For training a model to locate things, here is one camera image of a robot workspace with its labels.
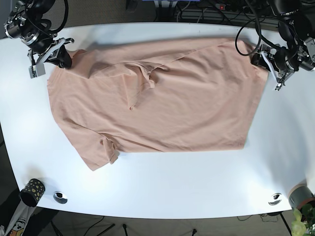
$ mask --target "green leaf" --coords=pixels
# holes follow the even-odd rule
[[[297,220],[297,221],[301,221],[301,219],[302,219],[302,213],[298,210],[298,209],[294,209],[293,210],[293,215],[294,215],[294,217],[295,217],[295,219]]]
[[[298,220],[292,221],[292,236],[303,236],[306,226]]]
[[[302,213],[303,215],[305,215],[306,217],[308,216],[308,214],[310,214],[313,211],[313,207],[311,204],[307,203],[304,206],[302,206]]]

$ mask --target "pink t-shirt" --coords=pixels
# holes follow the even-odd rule
[[[96,170],[114,150],[243,148],[267,75],[234,39],[176,39],[78,51],[48,91],[55,121]]]

